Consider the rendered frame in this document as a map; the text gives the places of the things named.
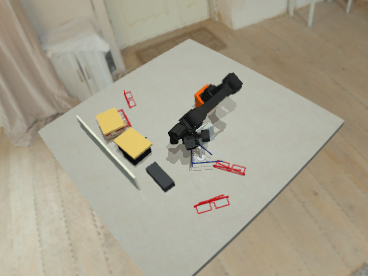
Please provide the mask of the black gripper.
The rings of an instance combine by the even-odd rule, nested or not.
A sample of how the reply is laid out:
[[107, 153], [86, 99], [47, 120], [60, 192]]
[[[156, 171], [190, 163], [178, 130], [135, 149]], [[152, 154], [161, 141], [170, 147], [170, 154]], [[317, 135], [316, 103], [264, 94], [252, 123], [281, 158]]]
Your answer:
[[[201, 139], [202, 142], [209, 142], [210, 141], [210, 134], [209, 134], [208, 129], [201, 130], [201, 134], [197, 134], [197, 132], [195, 132], [195, 131], [192, 131], [191, 133], [193, 133], [197, 139]], [[187, 131], [184, 135], [188, 136], [188, 135], [190, 135], [190, 133]], [[180, 139], [182, 139], [182, 144], [184, 144], [182, 137]], [[170, 144], [171, 145], [178, 144], [178, 141], [176, 142], [176, 141], [174, 141], [170, 138]]]

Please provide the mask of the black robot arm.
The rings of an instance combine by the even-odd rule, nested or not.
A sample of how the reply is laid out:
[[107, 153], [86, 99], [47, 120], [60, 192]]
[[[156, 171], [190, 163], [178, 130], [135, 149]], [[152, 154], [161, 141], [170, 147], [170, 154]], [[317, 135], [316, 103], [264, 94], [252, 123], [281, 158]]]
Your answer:
[[[168, 132], [169, 137], [177, 142], [183, 136], [182, 138], [186, 150], [196, 149], [196, 147], [200, 145], [199, 139], [191, 132], [201, 127], [203, 121], [206, 119], [207, 113], [224, 98], [230, 96], [230, 94], [234, 95], [237, 93], [242, 88], [241, 85], [243, 85], [243, 83], [234, 72], [230, 72], [226, 75], [221, 85], [217, 87], [215, 85], [208, 85], [204, 91], [199, 94], [204, 104], [200, 107], [195, 107], [193, 110], [189, 110], [182, 116], [179, 119], [180, 122]], [[184, 135], [187, 131], [190, 133], [188, 136]]]

